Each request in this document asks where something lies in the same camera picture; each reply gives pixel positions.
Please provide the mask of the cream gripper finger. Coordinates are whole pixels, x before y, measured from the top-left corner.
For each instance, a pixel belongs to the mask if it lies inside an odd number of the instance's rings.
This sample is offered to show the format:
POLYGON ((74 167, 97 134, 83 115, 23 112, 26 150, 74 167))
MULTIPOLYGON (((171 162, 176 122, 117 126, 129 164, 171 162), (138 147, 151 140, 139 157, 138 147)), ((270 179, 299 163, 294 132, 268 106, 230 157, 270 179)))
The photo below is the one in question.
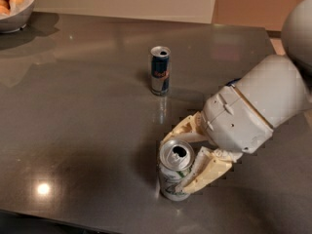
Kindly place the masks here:
POLYGON ((208 140, 201 129, 201 113, 196 112, 180 121, 160 142, 163 146, 166 142, 179 139, 186 142, 200 142, 208 140))
POLYGON ((193 194, 203 189, 227 173, 242 156, 242 153, 202 147, 190 173, 175 187, 175 192, 193 194))

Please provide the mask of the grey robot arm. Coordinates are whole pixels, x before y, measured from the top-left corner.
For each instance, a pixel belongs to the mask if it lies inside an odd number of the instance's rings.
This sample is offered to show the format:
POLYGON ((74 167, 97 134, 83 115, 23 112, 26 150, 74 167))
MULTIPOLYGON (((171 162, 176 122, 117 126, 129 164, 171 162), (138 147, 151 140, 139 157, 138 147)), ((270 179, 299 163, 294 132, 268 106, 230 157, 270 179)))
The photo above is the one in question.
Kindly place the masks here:
POLYGON ((175 195, 190 195, 252 154, 281 124, 311 108, 312 0, 288 15, 281 31, 285 53, 262 60, 244 77, 208 98, 161 141, 164 169, 182 173, 170 182, 175 195))

